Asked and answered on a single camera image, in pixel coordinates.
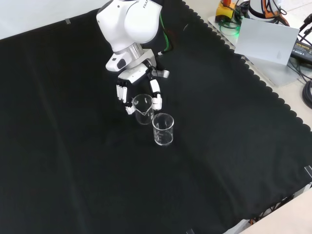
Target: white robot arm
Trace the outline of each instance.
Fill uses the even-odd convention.
[[[107,70],[118,72],[144,54],[139,43],[156,36],[161,9],[151,0],[112,0],[98,11],[97,22],[114,52]]]
[[[155,71],[156,60],[151,49],[142,49],[141,43],[150,42],[157,34],[163,0],[111,0],[97,13],[97,22],[111,44],[113,55],[106,69],[119,72],[117,97],[128,114],[134,108],[128,99],[128,82],[148,77],[153,93],[153,109],[162,108],[160,87],[154,76],[167,78],[168,71]]]

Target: black tablecloth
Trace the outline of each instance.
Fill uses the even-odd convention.
[[[310,128],[179,0],[159,80],[175,139],[157,146],[117,101],[95,16],[0,41],[1,233],[223,233],[309,182]]]

